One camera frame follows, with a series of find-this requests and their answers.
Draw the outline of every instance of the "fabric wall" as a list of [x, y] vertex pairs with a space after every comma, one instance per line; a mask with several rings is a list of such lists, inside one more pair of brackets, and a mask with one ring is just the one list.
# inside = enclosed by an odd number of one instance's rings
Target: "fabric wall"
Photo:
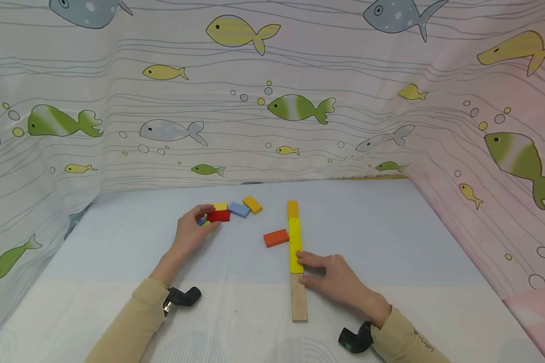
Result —
[[0, 324], [97, 195], [384, 174], [545, 354], [545, 0], [0, 1]]

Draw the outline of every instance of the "yellow block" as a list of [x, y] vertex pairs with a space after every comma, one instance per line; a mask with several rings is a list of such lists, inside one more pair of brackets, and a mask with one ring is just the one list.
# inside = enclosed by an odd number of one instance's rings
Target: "yellow block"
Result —
[[289, 200], [287, 202], [287, 210], [289, 218], [299, 218], [299, 203], [296, 200]]
[[301, 236], [301, 220], [299, 218], [289, 218], [289, 237]]
[[289, 237], [289, 261], [291, 261], [291, 274], [302, 274], [304, 272], [303, 265], [297, 262], [297, 251], [303, 251], [300, 237]]
[[242, 203], [249, 207], [254, 214], [258, 214], [262, 210], [262, 206], [251, 195], [247, 196], [245, 199], [242, 199]]
[[227, 210], [228, 209], [228, 203], [227, 202], [222, 202], [222, 203], [210, 203], [211, 205], [213, 205], [216, 210]]

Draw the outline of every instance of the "red block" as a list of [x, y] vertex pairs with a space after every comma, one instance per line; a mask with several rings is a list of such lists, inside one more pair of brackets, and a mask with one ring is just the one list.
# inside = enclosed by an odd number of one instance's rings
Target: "red block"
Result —
[[264, 244], [267, 248], [276, 245], [284, 244], [289, 241], [289, 234], [286, 229], [277, 230], [276, 232], [267, 233], [264, 236]]
[[228, 222], [230, 221], [230, 210], [217, 210], [209, 213], [207, 219], [212, 223], [216, 221]]

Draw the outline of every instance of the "green fish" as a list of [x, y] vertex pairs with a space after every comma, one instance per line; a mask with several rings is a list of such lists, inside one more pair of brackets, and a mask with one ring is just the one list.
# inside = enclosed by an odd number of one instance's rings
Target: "green fish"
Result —
[[545, 210], [545, 176], [535, 142], [515, 133], [486, 134], [484, 142], [499, 169], [533, 182], [535, 204]]
[[399, 172], [403, 172], [406, 167], [407, 165], [398, 165], [394, 163], [393, 161], [386, 161], [385, 163], [381, 163], [380, 165], [377, 165], [375, 168], [378, 169], [379, 171], [397, 170]]
[[282, 119], [289, 121], [300, 121], [315, 116], [317, 121], [327, 125], [327, 114], [334, 112], [334, 103], [337, 100], [328, 98], [319, 104], [318, 108], [312, 105], [311, 101], [299, 95], [284, 95], [272, 101], [268, 110]]
[[42, 247], [42, 245], [35, 240], [35, 236], [36, 235], [33, 234], [30, 238], [28, 238], [28, 241], [25, 244], [10, 249], [0, 255], [0, 279], [6, 276], [8, 272], [10, 272], [12, 267], [20, 259], [25, 251], [35, 250]]
[[77, 116], [78, 122], [75, 122], [71, 116], [56, 107], [37, 104], [28, 116], [28, 133], [33, 136], [69, 136], [81, 130], [92, 138], [98, 138], [103, 135], [103, 131], [94, 127], [101, 125], [102, 121], [95, 116], [93, 111], [82, 110]]
[[198, 173], [199, 175], [211, 175], [213, 173], [217, 173], [218, 175], [224, 177], [224, 169], [226, 168], [223, 166], [220, 166], [219, 168], [215, 168], [210, 165], [199, 164], [191, 168], [191, 171]]

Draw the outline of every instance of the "left hand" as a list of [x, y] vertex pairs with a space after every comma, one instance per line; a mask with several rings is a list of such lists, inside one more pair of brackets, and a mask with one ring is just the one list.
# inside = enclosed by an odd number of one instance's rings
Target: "left hand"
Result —
[[204, 214], [212, 213], [215, 210], [213, 205], [198, 205], [182, 215], [178, 219], [178, 229], [176, 230], [174, 243], [170, 247], [170, 252], [187, 257], [190, 253], [196, 251], [208, 234], [214, 232], [222, 224], [222, 222], [213, 222], [206, 226], [200, 226], [196, 221], [203, 217]]

